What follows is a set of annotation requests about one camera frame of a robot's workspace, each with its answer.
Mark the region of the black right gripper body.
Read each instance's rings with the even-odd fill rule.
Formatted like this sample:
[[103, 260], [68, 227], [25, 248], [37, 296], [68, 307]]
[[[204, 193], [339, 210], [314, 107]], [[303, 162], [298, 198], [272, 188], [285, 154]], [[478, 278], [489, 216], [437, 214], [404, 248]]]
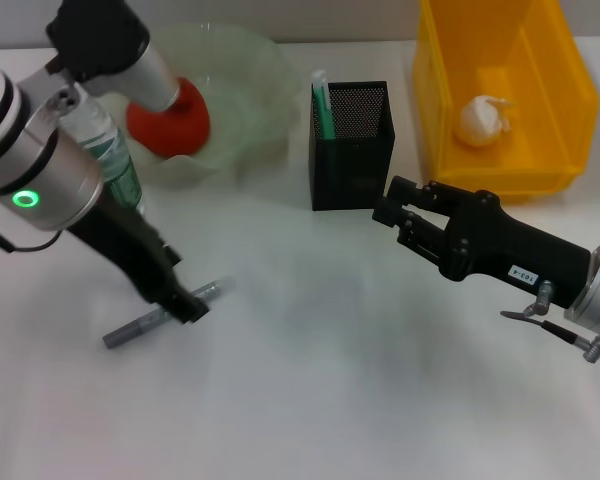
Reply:
[[552, 302], [570, 307], [583, 290], [591, 252], [509, 216], [487, 191], [462, 193], [444, 230], [439, 271], [449, 280], [491, 276], [536, 295], [549, 281]]

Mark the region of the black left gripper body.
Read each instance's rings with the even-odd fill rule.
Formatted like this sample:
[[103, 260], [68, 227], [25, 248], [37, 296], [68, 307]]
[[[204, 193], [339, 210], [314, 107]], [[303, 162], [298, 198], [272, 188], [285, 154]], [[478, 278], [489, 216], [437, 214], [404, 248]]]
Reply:
[[116, 265], [147, 302], [183, 298], [174, 273], [181, 257], [136, 209], [100, 197], [68, 231]]

